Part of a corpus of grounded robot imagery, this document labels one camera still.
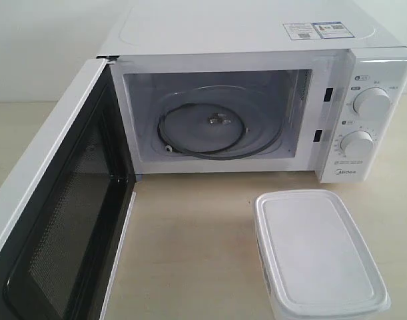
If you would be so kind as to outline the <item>white lidded plastic container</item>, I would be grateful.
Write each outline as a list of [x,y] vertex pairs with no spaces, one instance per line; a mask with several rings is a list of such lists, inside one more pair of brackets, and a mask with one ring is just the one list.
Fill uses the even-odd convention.
[[369,319],[389,310],[377,264],[337,194],[264,193],[254,226],[275,319]]

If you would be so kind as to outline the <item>white microwave door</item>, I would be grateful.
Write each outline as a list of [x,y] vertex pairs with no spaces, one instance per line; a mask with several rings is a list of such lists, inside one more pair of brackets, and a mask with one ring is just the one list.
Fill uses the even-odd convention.
[[0,187],[0,319],[103,319],[136,183],[114,57],[85,62]]

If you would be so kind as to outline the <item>white microwave oven body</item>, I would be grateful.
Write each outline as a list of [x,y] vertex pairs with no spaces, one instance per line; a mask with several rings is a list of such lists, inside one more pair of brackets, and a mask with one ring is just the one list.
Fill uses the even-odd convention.
[[[283,27],[329,21],[354,38],[291,40]],[[407,81],[407,46],[353,1],[133,1],[98,56],[116,59],[136,175],[313,171],[323,183],[363,181]],[[163,110],[178,94],[213,85],[266,95],[283,121],[280,139],[229,161],[166,151],[157,131]],[[373,87],[387,92],[391,108],[361,118],[353,102]],[[354,131],[374,142],[363,158],[340,148]]]

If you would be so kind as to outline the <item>glass turntable plate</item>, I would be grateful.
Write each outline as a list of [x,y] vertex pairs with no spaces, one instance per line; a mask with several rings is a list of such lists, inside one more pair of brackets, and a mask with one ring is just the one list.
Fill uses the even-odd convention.
[[157,131],[169,153],[229,161],[268,149],[280,139],[282,126],[260,91],[213,85],[178,94],[159,116]]

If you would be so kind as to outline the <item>lower white control knob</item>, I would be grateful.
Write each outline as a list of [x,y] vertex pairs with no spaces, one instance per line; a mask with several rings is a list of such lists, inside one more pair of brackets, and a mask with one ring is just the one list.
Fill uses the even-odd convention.
[[351,132],[340,142],[341,150],[350,158],[363,158],[371,153],[373,147],[374,142],[365,131]]

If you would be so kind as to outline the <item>white control knob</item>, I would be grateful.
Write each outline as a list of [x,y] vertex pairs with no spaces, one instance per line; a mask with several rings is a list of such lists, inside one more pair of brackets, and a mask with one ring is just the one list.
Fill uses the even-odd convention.
[[387,92],[379,87],[373,87],[356,96],[353,110],[361,118],[376,119],[387,114],[391,105],[392,101]]
[[363,158],[371,153],[373,147],[374,142],[365,131],[351,132],[340,142],[341,150],[350,158]]

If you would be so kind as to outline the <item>blue white info sticker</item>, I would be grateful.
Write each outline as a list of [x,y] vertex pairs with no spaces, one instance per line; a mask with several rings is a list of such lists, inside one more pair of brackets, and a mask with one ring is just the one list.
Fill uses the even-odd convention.
[[340,21],[284,23],[291,40],[351,39],[354,35]]

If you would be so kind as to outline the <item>upper white control knob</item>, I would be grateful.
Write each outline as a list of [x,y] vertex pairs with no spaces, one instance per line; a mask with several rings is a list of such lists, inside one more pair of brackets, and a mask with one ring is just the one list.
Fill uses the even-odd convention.
[[373,87],[356,96],[353,110],[361,118],[376,119],[387,114],[391,105],[392,101],[387,92],[379,87]]

